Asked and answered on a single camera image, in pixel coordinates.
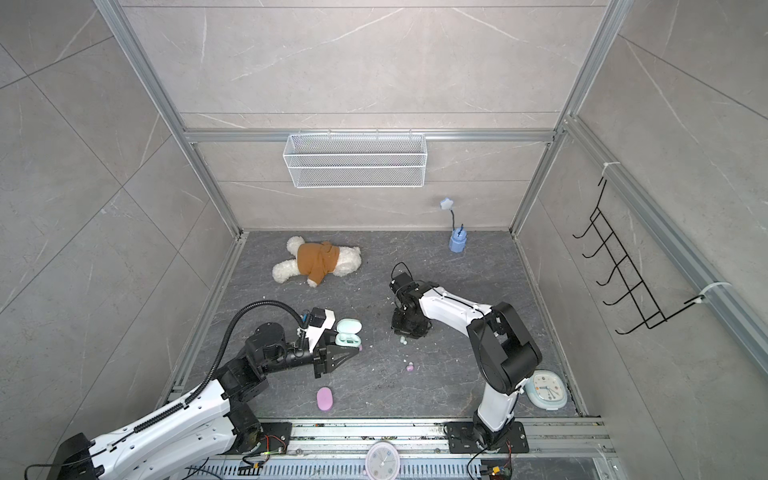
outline clock face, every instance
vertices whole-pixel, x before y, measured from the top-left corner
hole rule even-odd
[[[395,447],[386,442],[374,445],[366,456],[366,474],[372,480],[393,480],[400,470]]]
[[[533,386],[542,400],[557,402],[565,397],[565,391],[560,379],[549,373],[536,372],[533,377]]]

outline gray tile wall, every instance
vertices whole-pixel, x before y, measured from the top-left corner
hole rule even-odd
[[[126,0],[191,128],[552,128],[605,2]],[[297,190],[278,144],[202,144],[247,229],[508,228],[542,144],[430,144],[417,189]]]
[[[629,297],[603,304],[626,289],[618,274],[597,285],[613,266],[605,249],[582,256],[600,246],[597,234],[573,237],[589,224],[599,178],[600,169],[568,141],[521,235],[589,413],[606,418],[631,478],[759,478],[768,468],[762,440],[768,419],[753,412],[768,402],[768,384],[708,308],[616,334],[642,319]],[[610,186],[601,209],[665,314],[697,294]],[[597,225],[606,237],[607,225]],[[617,243],[608,246],[620,258]],[[621,272],[629,284],[637,282],[627,261]],[[642,287],[635,292],[646,315],[655,311]],[[742,386],[749,386],[748,395]]]
[[[21,478],[154,409],[232,238],[90,0],[5,2],[0,44],[0,477]]]
[[[579,112],[764,319],[767,18],[765,2],[637,1]],[[588,225],[599,177],[599,168],[567,144],[521,236],[590,413],[608,413],[611,437],[635,478],[761,478],[768,468],[762,433],[768,420],[755,412],[768,402],[768,383],[707,308],[695,306],[656,329],[614,332],[641,318],[628,298],[602,303],[622,294],[621,282],[614,275],[598,286],[611,271],[607,252],[587,260],[581,254],[594,252],[600,240],[594,232],[572,236]],[[665,313],[697,293],[610,187],[601,206]],[[543,241],[546,228],[559,249]],[[617,252],[612,241],[609,247]],[[557,276],[566,265],[575,267],[571,277]],[[638,302],[653,311],[646,293],[638,293]],[[602,340],[573,344],[571,319]],[[614,350],[620,361],[606,367],[597,354]],[[607,378],[624,381],[595,382],[606,369]],[[742,386],[749,386],[747,395]],[[636,389],[644,409],[616,403],[616,389],[625,395]],[[644,412],[652,423],[644,422],[643,430],[637,418],[647,418]]]
[[[199,145],[240,225],[246,229],[506,230],[544,151],[540,142],[434,142],[420,188],[297,189],[284,144]]]
[[[261,3],[126,3],[185,118],[554,127],[604,11],[571,0]]]

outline alarm clock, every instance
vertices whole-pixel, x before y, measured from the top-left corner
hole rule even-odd
[[[366,475],[370,480],[395,480],[400,473],[400,455],[389,442],[373,444],[366,455]]]
[[[562,379],[549,370],[536,370],[525,384],[525,394],[540,409],[557,410],[568,403],[568,389]]]

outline black wire rack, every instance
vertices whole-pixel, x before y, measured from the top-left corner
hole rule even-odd
[[[632,260],[632,257],[630,257],[629,253],[627,252],[627,249],[624,248],[624,244],[621,242],[621,239],[616,234],[616,231],[614,230],[614,228],[611,226],[611,222],[608,221],[606,216],[603,215],[602,210],[600,210],[600,200],[603,199],[603,192],[605,192],[605,184],[606,184],[605,177],[602,177],[600,179],[600,182],[598,183],[598,187],[602,186],[602,189],[600,190],[600,196],[598,197],[598,203],[594,206],[594,210],[592,211],[592,213],[589,216],[589,220],[590,220],[589,227],[587,227],[587,229],[581,235],[578,235],[578,236],[574,235],[573,238],[583,238],[584,235],[586,235],[589,232],[589,230],[593,230],[594,229],[595,233],[597,233],[598,237],[600,237],[600,240],[602,240],[602,243],[600,244],[598,249],[595,250],[594,253],[592,253],[591,255],[584,255],[583,253],[581,255],[584,258],[592,258],[595,255],[597,255],[598,252],[603,249],[603,247],[605,247],[605,250],[608,252],[608,255],[611,257],[611,261],[614,264],[613,269],[611,269],[611,274],[608,275],[608,280],[605,280],[604,283],[600,283],[600,282],[598,282],[596,280],[595,283],[597,285],[599,285],[599,286],[606,286],[611,281],[611,279],[614,277],[614,273],[619,272],[619,277],[621,278],[621,281],[624,283],[624,287],[627,288],[627,292],[624,295],[622,295],[621,297],[619,297],[619,299],[616,300],[615,302],[607,303],[607,302],[603,301],[603,303],[605,305],[608,305],[608,306],[616,305],[617,303],[622,301],[624,298],[629,296],[632,299],[632,302],[634,303],[635,307],[637,307],[637,311],[639,312],[641,318],[643,319],[642,322],[638,323],[636,326],[632,327],[628,331],[626,331],[626,332],[619,332],[618,330],[615,330],[616,333],[618,333],[619,335],[627,335],[628,333],[632,333],[633,331],[637,330],[638,328],[640,328],[643,325],[645,325],[648,329],[654,329],[657,326],[661,325],[662,323],[664,323],[664,322],[668,321],[669,319],[671,319],[673,316],[676,316],[678,313],[682,313],[683,311],[688,310],[692,306],[697,305],[697,302],[695,302],[695,300],[703,299],[703,295],[696,295],[695,297],[693,297],[693,298],[691,298],[689,300],[686,300],[684,302],[683,308],[679,309],[675,313],[672,313],[671,315],[665,315],[664,312],[661,311],[661,308],[659,307],[658,302],[654,298],[653,293],[650,291],[650,289],[648,288],[648,285],[645,283],[645,280],[643,279],[643,276],[640,274],[640,271],[634,265],[634,261]],[[600,232],[600,230],[598,229],[597,225],[594,224],[594,222],[597,221],[598,218],[602,218],[603,221],[605,222],[605,224],[608,225],[608,229],[609,229],[610,233],[607,236],[604,236]],[[611,252],[611,249],[608,247],[608,244],[607,244],[607,242],[609,241],[609,239],[611,237],[616,239],[616,241],[619,244],[619,247],[621,248],[621,252],[623,254],[614,255],[614,253]],[[629,264],[634,269],[634,272],[637,274],[637,278],[640,279],[640,281],[637,282],[636,284],[634,284],[633,286],[629,286],[629,283],[627,283],[627,278],[621,272],[620,265],[623,262],[625,262],[625,261],[629,262]],[[635,298],[635,291],[638,288],[644,288],[645,289],[645,291],[648,293],[648,296],[653,301],[654,307],[656,308],[655,312],[653,312],[649,317],[645,316],[645,314],[643,313],[643,310],[640,308],[640,305],[637,303],[637,298]],[[658,320],[656,323],[651,324],[650,321],[653,320],[654,318],[658,317],[658,316],[661,316],[661,320]]]

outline gray marble tile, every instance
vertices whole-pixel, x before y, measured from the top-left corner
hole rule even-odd
[[[638,0],[621,34],[768,115],[768,4],[759,0]]]
[[[559,112],[460,114],[182,113],[187,128],[554,128]]]
[[[179,252],[206,283],[213,286],[232,244],[232,234],[212,202],[203,209]]]
[[[541,142],[432,142],[428,181],[530,180],[544,151]],[[291,181],[284,143],[225,142],[198,145],[219,181]]]
[[[768,402],[768,385],[705,306],[695,306],[654,329],[641,327],[626,336],[614,333],[614,329],[629,330],[641,317],[631,299],[615,306],[602,303],[615,301],[626,289],[617,276],[607,286],[596,284],[607,279],[613,263],[606,250],[591,259],[580,255],[583,251],[589,255],[599,246],[594,231],[582,239],[570,235],[581,234],[587,226],[587,215],[598,198],[599,178],[600,169],[576,146],[570,146],[550,171],[540,198],[597,300],[606,327],[682,476],[749,478],[763,472],[768,465],[768,446],[760,439],[768,420],[745,418],[743,413]],[[603,194],[601,210],[665,315],[696,295],[697,289],[677,272],[610,186]],[[598,222],[598,228],[604,237],[608,235],[607,224]],[[618,245],[609,247],[615,256],[620,252]],[[630,269],[625,261],[622,273],[627,275]],[[656,311],[648,292],[642,287],[635,292],[647,316]],[[658,320],[651,320],[651,325]],[[750,385],[748,396],[739,391],[743,385]]]
[[[176,254],[122,190],[97,212],[0,314],[0,463],[13,478],[56,446]]]
[[[502,467],[505,462],[484,462]],[[510,480],[603,480],[591,458],[512,458]]]
[[[121,184],[170,135],[114,38],[31,78]]]
[[[127,7],[546,7],[605,6],[607,0],[120,0]]]
[[[558,234],[537,201],[525,221],[520,241],[573,372],[571,381],[584,397],[588,414],[599,415],[605,421],[627,476],[682,480],[601,311],[561,239],[570,233]]]
[[[91,0],[8,0],[0,43],[28,74],[111,36]]]
[[[290,257],[285,242],[294,234],[308,241],[358,246],[362,266],[343,278],[328,276],[316,289],[298,278],[280,285],[272,279],[272,266]],[[394,307],[388,284],[398,261],[405,261],[416,277],[438,282],[457,295],[513,305],[541,348],[541,367],[561,372],[509,233],[473,232],[460,254],[451,253],[447,241],[446,232],[250,233],[187,388],[210,368],[231,316],[247,303],[266,297],[299,311],[321,306],[334,310],[339,318],[360,319],[363,350],[343,368],[319,380],[313,378],[311,369],[271,375],[270,388],[252,402],[254,412],[262,418],[471,415],[480,403],[484,384],[466,337],[442,323],[435,323],[427,336],[409,340],[405,346],[392,333]],[[287,338],[295,337],[295,323],[281,310],[254,310],[235,328],[225,361],[256,326],[267,321],[281,323]],[[403,360],[413,362],[415,370],[406,372]],[[334,406],[328,413],[316,406],[316,392],[322,386],[333,390]],[[558,412],[546,412],[527,398],[521,398],[515,411],[522,416],[575,415],[572,403]]]
[[[208,202],[208,193],[173,138],[136,172],[125,190],[176,248]]]
[[[25,76],[24,71],[0,45],[0,88]]]
[[[542,142],[433,142],[427,178],[530,181],[544,148]]]
[[[205,284],[176,255],[80,405],[64,439],[79,432],[91,439],[155,410],[207,294]]]
[[[580,116],[768,318],[768,121],[623,38]]]
[[[602,8],[126,8],[126,15],[180,111],[552,112],[565,103]]]
[[[120,185],[25,78],[0,89],[0,310]]]
[[[451,197],[457,225],[507,230],[528,182],[431,182],[416,188],[295,188],[290,182],[220,182],[245,229],[450,230],[440,200]]]
[[[218,181],[290,182],[283,159],[285,142],[210,142],[197,144]]]

